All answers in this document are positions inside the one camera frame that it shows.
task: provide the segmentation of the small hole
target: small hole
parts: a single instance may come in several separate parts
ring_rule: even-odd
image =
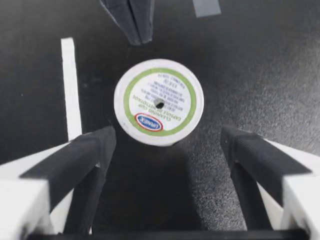
[[[160,103],[158,103],[155,107],[157,108],[157,109],[162,109],[163,107],[164,107],[164,103],[163,102],[160,102]]]
[[[162,109],[165,106],[165,101],[161,98],[156,98],[153,103],[157,109]]]

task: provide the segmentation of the white tape strip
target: white tape strip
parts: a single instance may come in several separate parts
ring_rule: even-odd
[[[78,96],[77,67],[75,60],[75,45],[72,38],[61,39],[63,83],[65,97],[66,124],[68,139],[82,134],[81,116]]]

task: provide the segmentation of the black object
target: black object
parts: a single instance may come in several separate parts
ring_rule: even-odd
[[[64,234],[32,235],[29,240],[307,240],[302,229],[272,230],[257,182],[282,203],[281,180],[311,171],[260,136],[224,127],[221,146],[249,231],[181,231],[88,235],[115,149],[115,131],[106,127],[82,135],[21,175],[46,179],[51,208],[74,187]]]
[[[34,235],[28,240],[307,240],[303,230],[181,231],[95,235]]]
[[[272,229],[257,182],[282,206],[283,177],[311,171],[255,133],[223,127],[220,144],[247,228]]]
[[[99,168],[94,170],[97,178],[101,178],[98,175],[105,176],[107,174],[115,147],[115,130],[110,126],[105,127],[77,137],[70,144],[39,162],[20,177],[48,180],[50,209],[53,210],[95,166]],[[101,182],[101,179],[96,179],[92,181],[92,184],[99,183],[98,186],[102,188],[103,184]]]
[[[100,0],[130,44],[152,40],[155,0]]]

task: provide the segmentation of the black table surface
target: black table surface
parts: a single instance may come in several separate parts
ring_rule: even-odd
[[[68,141],[61,39],[72,37],[83,132],[112,124],[117,147],[93,230],[240,230],[222,125],[320,154],[320,2],[156,0],[153,41],[132,47],[98,0],[0,1],[0,163]],[[171,147],[120,127],[114,90],[133,65],[170,59],[199,79],[197,128]]]

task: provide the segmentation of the white circular lid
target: white circular lid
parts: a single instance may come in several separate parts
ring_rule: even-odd
[[[114,92],[114,111],[124,131],[144,144],[170,146],[197,126],[204,94],[196,76],[166,59],[129,69]]]

